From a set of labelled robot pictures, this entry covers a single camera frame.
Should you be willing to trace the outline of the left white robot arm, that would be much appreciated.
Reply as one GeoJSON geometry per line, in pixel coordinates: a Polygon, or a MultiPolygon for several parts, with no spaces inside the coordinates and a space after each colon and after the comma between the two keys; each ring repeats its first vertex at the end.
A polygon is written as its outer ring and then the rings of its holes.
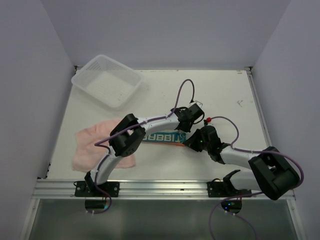
{"type": "Polygon", "coordinates": [[[94,145],[106,149],[98,164],[85,175],[86,190],[92,196],[105,194],[104,184],[111,172],[124,158],[139,148],[144,137],[151,134],[178,130],[189,133],[196,120],[205,113],[197,103],[189,107],[173,108],[169,113],[154,117],[136,117],[126,115],[111,131],[110,136],[94,145]]]}

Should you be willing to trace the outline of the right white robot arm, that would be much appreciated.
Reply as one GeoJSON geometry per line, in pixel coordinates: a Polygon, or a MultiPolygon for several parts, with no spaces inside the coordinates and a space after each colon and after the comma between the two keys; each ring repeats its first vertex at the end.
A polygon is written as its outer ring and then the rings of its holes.
{"type": "Polygon", "coordinates": [[[223,192],[235,196],[239,191],[259,191],[271,200],[277,200],[287,191],[297,187],[300,176],[275,147],[251,151],[238,151],[218,137],[216,129],[206,125],[197,129],[183,144],[196,151],[205,151],[219,164],[235,165],[249,171],[236,169],[223,179],[223,192]]]}

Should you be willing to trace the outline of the colourful rabbit print towel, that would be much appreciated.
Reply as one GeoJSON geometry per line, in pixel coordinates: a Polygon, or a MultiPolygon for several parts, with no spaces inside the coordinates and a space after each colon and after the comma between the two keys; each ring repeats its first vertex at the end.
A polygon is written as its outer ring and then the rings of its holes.
{"type": "Polygon", "coordinates": [[[143,138],[144,143],[184,146],[183,142],[190,137],[190,133],[179,130],[166,130],[152,133],[143,138]]]}

